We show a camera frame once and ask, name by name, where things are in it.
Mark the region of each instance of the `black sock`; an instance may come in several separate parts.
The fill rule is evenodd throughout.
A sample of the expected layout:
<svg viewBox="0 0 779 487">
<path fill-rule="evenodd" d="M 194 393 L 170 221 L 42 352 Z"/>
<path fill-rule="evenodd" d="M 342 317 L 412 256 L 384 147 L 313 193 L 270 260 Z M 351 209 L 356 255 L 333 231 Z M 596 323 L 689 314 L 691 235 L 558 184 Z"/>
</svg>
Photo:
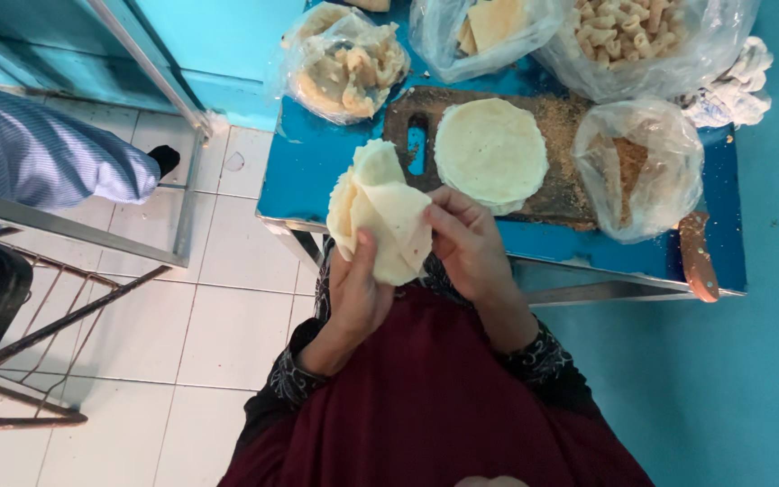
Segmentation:
<svg viewBox="0 0 779 487">
<path fill-rule="evenodd" d="M 161 178 L 170 174 L 170 171 L 176 169 L 179 165 L 179 152 L 176 152 L 170 146 L 158 146 L 149 151 L 149 157 L 158 163 L 161 169 Z"/>
</svg>

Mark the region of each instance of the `striped shirt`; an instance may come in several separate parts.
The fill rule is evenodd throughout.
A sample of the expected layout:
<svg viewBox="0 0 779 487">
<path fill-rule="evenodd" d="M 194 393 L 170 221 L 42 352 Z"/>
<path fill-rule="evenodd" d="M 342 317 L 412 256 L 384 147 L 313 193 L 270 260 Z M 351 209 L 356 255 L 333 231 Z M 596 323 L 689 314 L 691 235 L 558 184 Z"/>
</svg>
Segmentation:
<svg viewBox="0 0 779 487">
<path fill-rule="evenodd" d="M 0 91 L 0 198 L 44 211 L 92 195 L 142 204 L 159 176 L 154 159 L 112 133 Z"/>
</svg>

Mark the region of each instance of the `knife handle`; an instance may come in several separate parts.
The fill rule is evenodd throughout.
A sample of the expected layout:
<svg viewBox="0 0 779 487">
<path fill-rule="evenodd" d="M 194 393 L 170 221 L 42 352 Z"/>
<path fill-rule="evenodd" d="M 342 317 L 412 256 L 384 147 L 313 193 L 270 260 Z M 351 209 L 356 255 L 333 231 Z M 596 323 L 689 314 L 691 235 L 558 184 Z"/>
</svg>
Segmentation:
<svg viewBox="0 0 779 487">
<path fill-rule="evenodd" d="M 678 223 L 678 236 L 681 259 L 684 261 L 684 277 L 690 290 L 700 300 L 714 303 L 720 299 L 720 286 L 706 244 L 708 217 L 704 211 L 692 211 Z"/>
</svg>

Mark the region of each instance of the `clear plastic bag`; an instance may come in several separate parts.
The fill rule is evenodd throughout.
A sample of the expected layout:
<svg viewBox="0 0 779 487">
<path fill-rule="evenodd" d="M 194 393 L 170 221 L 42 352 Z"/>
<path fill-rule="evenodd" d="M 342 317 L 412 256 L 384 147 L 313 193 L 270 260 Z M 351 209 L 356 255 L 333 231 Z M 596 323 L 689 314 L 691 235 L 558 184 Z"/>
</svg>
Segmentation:
<svg viewBox="0 0 779 487">
<path fill-rule="evenodd" d="M 597 103 L 645 94 L 669 99 L 690 93 L 713 82 L 738 58 L 756 19 L 759 0 L 680 2 L 689 36 L 668 57 L 634 61 L 610 71 L 584 55 L 568 24 L 536 50 L 534 57 L 561 83 Z"/>
<path fill-rule="evenodd" d="M 572 0 L 525 0 L 533 22 L 492 49 L 464 57 L 456 39 L 467 10 L 475 0 L 413 0 L 408 38 L 444 83 L 492 73 L 546 44 L 564 24 Z"/>
<path fill-rule="evenodd" d="M 410 56 L 395 38 L 398 25 L 376 26 L 354 7 L 322 3 L 300 16 L 270 61 L 266 93 L 285 94 L 339 125 L 372 117 Z"/>
<path fill-rule="evenodd" d="M 614 138 L 647 148 L 628 202 Z M 669 230 L 702 196 L 702 142 L 681 110 L 666 101 L 646 98 L 595 106 L 582 119 L 570 155 L 600 229 L 622 244 Z"/>
</svg>

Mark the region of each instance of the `white cloth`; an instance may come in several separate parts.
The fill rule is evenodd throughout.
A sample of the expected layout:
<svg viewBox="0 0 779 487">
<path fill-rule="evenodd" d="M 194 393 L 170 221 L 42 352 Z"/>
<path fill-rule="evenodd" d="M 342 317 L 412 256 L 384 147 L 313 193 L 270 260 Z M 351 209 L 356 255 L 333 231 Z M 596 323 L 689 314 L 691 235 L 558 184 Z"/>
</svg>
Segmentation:
<svg viewBox="0 0 779 487">
<path fill-rule="evenodd" d="M 771 108 L 771 97 L 763 91 L 765 70 L 774 56 L 759 37 L 748 37 L 729 71 L 714 83 L 684 96 L 678 104 L 696 127 L 722 127 L 734 122 L 756 125 Z"/>
</svg>

